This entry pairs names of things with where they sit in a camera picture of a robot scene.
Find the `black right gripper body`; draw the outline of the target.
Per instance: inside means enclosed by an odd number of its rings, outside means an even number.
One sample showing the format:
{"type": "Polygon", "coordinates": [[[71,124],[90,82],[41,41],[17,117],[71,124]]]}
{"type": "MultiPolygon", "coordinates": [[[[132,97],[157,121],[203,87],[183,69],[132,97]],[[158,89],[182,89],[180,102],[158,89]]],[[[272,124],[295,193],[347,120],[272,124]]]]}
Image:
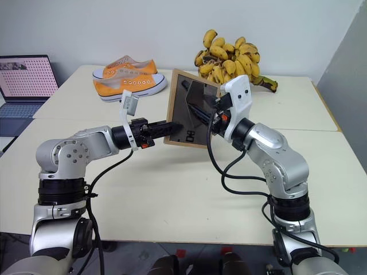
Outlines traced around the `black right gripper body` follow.
{"type": "Polygon", "coordinates": [[[212,122],[212,134],[224,135],[231,120],[230,107],[232,107],[232,99],[229,93],[217,98],[215,101],[215,117],[212,122]]]}

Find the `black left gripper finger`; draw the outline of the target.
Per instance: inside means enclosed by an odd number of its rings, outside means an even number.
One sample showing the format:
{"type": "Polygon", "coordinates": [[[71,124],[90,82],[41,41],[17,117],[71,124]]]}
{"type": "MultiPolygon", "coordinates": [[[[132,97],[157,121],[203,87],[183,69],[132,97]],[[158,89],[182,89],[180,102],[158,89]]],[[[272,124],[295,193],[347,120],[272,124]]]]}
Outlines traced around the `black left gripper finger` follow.
{"type": "Polygon", "coordinates": [[[152,138],[162,138],[165,136],[174,135],[178,130],[156,130],[151,133],[152,138]]]}
{"type": "Polygon", "coordinates": [[[147,126],[151,131],[180,131],[183,128],[181,123],[174,121],[157,121],[149,123],[147,126]]]}

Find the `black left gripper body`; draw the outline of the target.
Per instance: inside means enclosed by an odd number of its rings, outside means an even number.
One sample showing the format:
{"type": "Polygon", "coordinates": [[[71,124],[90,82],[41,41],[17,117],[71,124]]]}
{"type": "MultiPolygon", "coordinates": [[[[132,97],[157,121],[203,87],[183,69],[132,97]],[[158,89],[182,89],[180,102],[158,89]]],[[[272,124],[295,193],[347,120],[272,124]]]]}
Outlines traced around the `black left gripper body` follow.
{"type": "Polygon", "coordinates": [[[152,137],[153,128],[156,123],[148,123],[145,118],[132,119],[130,128],[138,147],[145,149],[155,146],[154,138],[152,137]]]}

